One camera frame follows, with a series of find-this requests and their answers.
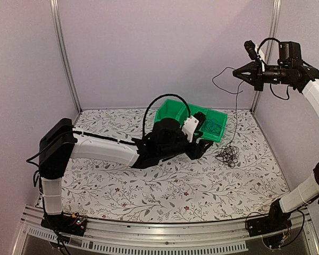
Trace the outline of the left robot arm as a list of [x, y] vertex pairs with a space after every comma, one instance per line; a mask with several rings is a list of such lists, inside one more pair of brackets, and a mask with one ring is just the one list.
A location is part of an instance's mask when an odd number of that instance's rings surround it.
[[58, 231], [65, 230], [68, 218], [62, 210], [62, 177], [71, 158], [106, 160], [135, 169], [146, 169], [177, 155], [200, 159], [213, 145], [202, 139], [199, 120], [188, 118], [184, 125], [172, 118], [156, 122], [140, 139], [124, 141], [74, 128], [68, 118], [61, 119], [39, 142], [39, 151], [28, 158], [28, 164], [38, 162], [38, 174], [44, 213]]

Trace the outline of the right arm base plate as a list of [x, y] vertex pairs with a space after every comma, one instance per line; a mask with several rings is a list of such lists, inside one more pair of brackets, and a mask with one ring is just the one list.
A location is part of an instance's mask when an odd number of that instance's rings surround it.
[[283, 219], [277, 224], [271, 224], [268, 216], [245, 220], [245, 228], [250, 237], [263, 237], [264, 245], [269, 249], [279, 249], [290, 236], [292, 223], [290, 219]]

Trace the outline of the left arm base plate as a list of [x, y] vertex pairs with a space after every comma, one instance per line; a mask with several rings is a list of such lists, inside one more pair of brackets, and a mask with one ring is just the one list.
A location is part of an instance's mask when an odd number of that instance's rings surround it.
[[87, 216], [79, 215], [48, 215], [44, 213], [41, 226], [58, 233], [66, 233], [76, 236], [84, 236], [87, 226]]

